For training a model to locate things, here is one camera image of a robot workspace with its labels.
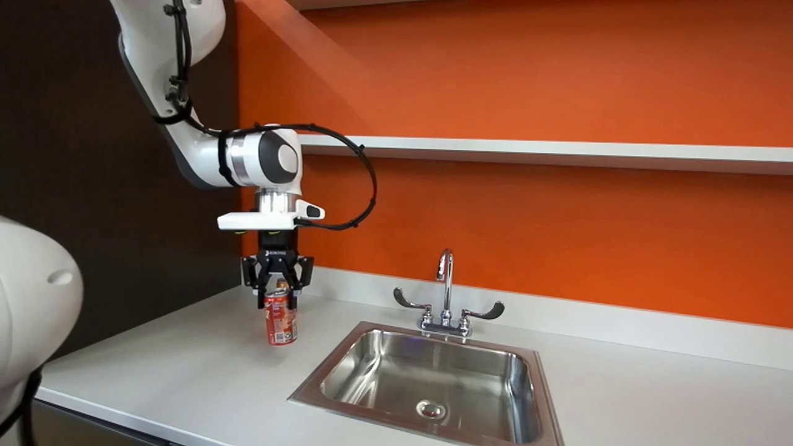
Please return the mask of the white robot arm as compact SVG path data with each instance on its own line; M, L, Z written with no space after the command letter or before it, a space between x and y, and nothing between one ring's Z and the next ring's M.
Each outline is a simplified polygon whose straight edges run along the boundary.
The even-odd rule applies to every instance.
M119 51L177 162L199 185L254 185L259 210L218 219L220 230L294 236L302 154L289 126L212 129L188 96L188 71L227 31L224 0L110 0L121 27ZM51 236L0 220L0 438L36 446L32 398L44 361L66 344L82 308L77 259Z

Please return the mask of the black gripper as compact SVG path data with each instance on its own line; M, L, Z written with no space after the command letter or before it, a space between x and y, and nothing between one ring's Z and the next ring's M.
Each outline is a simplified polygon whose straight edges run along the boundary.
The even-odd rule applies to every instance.
M259 253L242 259L242 274L256 289L259 310L266 310L270 274L289 281L289 310L299 310L299 289L313 281L315 259L299 253L295 230L261 230Z

